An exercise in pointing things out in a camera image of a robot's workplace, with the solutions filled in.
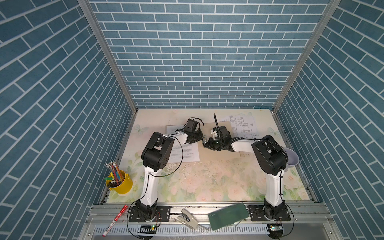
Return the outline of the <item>diagram printed paper sheet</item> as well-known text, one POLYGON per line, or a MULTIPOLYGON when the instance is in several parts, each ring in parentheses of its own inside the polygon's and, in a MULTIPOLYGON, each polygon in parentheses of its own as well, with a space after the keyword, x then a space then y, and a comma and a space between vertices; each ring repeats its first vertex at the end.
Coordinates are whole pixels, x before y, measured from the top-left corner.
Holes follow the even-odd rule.
POLYGON ((235 137, 244 137, 246 139, 256 139, 259 137, 259 132, 253 116, 229 116, 229 122, 231 123, 235 137))

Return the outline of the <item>text printed paper sheet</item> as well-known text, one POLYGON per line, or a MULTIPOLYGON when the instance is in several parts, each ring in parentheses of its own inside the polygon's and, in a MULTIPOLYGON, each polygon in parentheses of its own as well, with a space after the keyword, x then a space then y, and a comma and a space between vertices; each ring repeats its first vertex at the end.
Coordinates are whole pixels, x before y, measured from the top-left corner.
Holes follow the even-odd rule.
POLYGON ((182 153, 184 153, 183 162, 191 163, 191 162, 199 162, 200 155, 198 149, 198 143, 194 144, 183 144, 179 145, 178 141, 175 140, 174 146, 172 148, 172 152, 170 155, 169 163, 180 163, 182 159, 182 153))

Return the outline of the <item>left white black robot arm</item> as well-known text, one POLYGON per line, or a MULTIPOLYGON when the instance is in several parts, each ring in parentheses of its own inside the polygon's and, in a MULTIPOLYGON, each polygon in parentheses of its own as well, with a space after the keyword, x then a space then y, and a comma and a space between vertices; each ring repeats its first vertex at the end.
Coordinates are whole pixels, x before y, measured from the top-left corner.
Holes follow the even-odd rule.
POLYGON ((203 124, 200 118, 189 118, 174 134, 165 135, 159 132, 152 134, 141 156, 145 167, 142 196, 135 201, 139 217, 144 221, 150 221, 156 216, 158 183, 160 178, 165 177, 161 172, 170 159, 174 144, 183 147, 185 144, 201 141, 203 124))

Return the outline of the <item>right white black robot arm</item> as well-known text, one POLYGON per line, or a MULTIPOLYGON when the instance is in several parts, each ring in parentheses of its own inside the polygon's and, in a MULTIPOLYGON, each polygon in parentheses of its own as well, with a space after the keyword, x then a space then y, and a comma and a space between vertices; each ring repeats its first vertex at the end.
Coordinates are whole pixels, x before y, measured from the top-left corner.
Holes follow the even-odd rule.
POLYGON ((289 207, 283 198, 283 176, 289 160, 286 150, 275 139, 266 135, 260 139, 231 137, 226 127, 215 127, 211 137, 203 137, 203 146, 213 151, 253 153, 266 175, 264 216, 270 221, 291 219, 289 207))

